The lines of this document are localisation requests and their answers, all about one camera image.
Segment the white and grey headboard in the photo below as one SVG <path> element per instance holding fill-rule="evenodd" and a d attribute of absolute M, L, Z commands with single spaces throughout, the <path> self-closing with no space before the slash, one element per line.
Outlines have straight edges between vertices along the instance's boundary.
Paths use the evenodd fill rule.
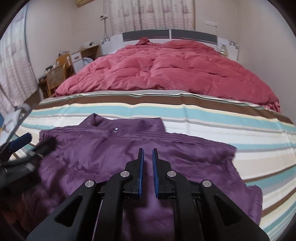
<path fill-rule="evenodd" d="M 119 35 L 101 39 L 101 52 L 103 55 L 115 53 L 117 50 L 127 46 L 135 45 L 141 38 L 147 38 L 153 43 L 165 43 L 171 40 L 191 40 L 203 43 L 219 52 L 221 44 L 228 49 L 228 58 L 237 61 L 239 53 L 238 43 L 223 39 L 217 35 L 177 29 L 155 29 L 125 32 Z"/>

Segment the white plastic bag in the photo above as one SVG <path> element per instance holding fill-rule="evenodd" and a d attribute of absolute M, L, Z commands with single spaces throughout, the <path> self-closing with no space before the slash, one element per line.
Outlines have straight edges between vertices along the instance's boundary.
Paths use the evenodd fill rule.
<path fill-rule="evenodd" d="M 83 65 L 87 66 L 88 64 L 92 63 L 94 60 L 92 58 L 89 57 L 84 57 L 83 58 Z"/>

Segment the wooden desk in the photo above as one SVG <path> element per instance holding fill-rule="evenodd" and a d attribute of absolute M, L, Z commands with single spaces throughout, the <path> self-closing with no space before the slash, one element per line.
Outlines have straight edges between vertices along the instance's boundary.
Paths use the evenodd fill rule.
<path fill-rule="evenodd" d="M 48 98 L 48 87 L 47 87 L 47 79 L 46 79 L 46 75 L 41 76 L 38 79 L 38 84 L 39 84 L 39 88 L 41 89 L 42 93 L 43 93 L 43 98 L 46 99 Z"/>

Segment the patterned side curtain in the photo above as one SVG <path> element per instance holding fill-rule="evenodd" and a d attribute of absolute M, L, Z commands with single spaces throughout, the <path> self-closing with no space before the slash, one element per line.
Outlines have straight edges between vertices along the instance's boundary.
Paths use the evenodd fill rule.
<path fill-rule="evenodd" d="M 1 38 L 1 115 L 22 105 L 38 89 L 26 38 L 26 4 Z"/>

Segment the red quilted duvet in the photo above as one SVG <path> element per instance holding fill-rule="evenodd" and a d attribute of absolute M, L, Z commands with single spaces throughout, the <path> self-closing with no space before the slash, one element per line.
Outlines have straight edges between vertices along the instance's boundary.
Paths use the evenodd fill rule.
<path fill-rule="evenodd" d="M 257 75 L 214 48 L 190 40 L 142 38 L 99 57 L 66 79 L 57 96 L 99 90 L 182 90 L 258 104 L 280 112 L 280 101 Z"/>

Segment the white deer print pillow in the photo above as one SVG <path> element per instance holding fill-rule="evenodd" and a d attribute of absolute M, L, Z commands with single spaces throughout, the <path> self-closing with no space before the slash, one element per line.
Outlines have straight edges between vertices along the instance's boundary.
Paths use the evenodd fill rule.
<path fill-rule="evenodd" d="M 5 143 L 11 139 L 21 123 L 30 114 L 31 108 L 24 103 L 4 118 L 4 123 L 1 129 L 1 143 Z"/>

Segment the wall power socket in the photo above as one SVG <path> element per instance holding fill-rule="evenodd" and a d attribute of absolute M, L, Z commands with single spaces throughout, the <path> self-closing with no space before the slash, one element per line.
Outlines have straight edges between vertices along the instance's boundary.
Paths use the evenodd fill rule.
<path fill-rule="evenodd" d="M 212 22 L 212 21 L 206 21 L 206 25 L 212 26 L 212 27 L 217 27 L 217 23 Z"/>

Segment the wall air conditioner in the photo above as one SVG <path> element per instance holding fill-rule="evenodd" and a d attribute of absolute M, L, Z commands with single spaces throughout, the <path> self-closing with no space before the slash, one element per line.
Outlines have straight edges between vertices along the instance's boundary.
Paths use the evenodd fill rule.
<path fill-rule="evenodd" d="M 95 0 L 77 0 L 76 4 L 78 7 L 81 7 L 81 6 L 84 6 L 88 3 L 91 3 L 92 1 L 95 1 Z"/>

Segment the purple quilted down jacket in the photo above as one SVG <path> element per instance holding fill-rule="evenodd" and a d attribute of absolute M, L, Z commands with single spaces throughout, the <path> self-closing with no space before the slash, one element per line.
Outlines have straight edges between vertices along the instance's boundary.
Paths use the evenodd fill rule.
<path fill-rule="evenodd" d="M 102 182 L 125 168 L 144 150 L 142 198 L 125 204 L 123 240 L 173 240 L 173 209 L 154 192 L 152 151 L 188 180 L 212 181 L 255 223 L 262 214 L 262 190 L 246 186 L 233 165 L 234 146 L 204 138 L 167 133 L 160 118 L 108 120 L 92 114 L 77 126 L 41 131 L 39 140 L 54 137 L 56 149 L 38 169 L 41 182 L 22 194 L 16 214 L 32 231 L 87 180 Z"/>

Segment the glass bedside lamp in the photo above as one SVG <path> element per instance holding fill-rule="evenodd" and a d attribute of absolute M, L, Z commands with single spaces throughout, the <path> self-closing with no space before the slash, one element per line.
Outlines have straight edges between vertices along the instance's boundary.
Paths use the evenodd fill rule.
<path fill-rule="evenodd" d="M 220 53 L 220 55 L 223 55 L 225 57 L 228 56 L 228 49 L 227 49 L 227 46 L 225 44 L 221 44 L 221 46 L 219 48 L 219 53 Z"/>

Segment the patterned window curtain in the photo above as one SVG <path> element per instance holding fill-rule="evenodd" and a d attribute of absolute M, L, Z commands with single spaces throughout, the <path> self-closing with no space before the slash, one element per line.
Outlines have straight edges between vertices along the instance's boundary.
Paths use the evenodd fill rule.
<path fill-rule="evenodd" d="M 109 1 L 115 35 L 153 29 L 195 29 L 194 1 L 118 0 Z"/>

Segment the wooden chair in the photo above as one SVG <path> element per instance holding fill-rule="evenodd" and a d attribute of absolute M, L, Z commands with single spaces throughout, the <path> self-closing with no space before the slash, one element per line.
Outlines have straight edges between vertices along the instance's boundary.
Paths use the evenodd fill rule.
<path fill-rule="evenodd" d="M 46 75 L 48 97 L 51 97 L 56 88 L 66 80 L 66 64 L 59 65 Z"/>

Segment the striped bed sheet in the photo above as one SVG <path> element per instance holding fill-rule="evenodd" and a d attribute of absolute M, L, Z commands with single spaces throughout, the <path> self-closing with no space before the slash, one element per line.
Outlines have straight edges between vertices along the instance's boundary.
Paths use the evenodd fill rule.
<path fill-rule="evenodd" d="M 295 215 L 295 125 L 255 104 L 184 91 L 97 91 L 48 98 L 16 132 L 41 161 L 40 184 L 9 202 L 8 218 L 30 232 L 84 181 L 107 180 L 144 149 L 143 198 L 126 207 L 124 240 L 173 240 L 170 202 L 154 193 L 152 151 L 188 179 L 209 179 L 279 240 Z"/>

